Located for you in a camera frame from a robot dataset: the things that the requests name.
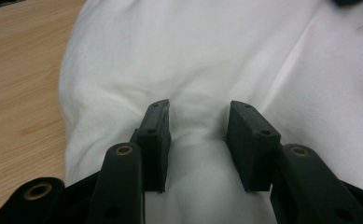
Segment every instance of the wooden table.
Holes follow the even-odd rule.
[[[83,0],[0,7],[0,206],[40,176],[63,178],[59,69]]]

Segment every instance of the white cloth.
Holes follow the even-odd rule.
[[[59,97],[67,185],[129,141],[149,104],[170,99],[166,192],[146,194],[147,224],[275,223],[269,193],[243,191],[223,141],[230,101],[363,188],[363,3],[88,0]]]

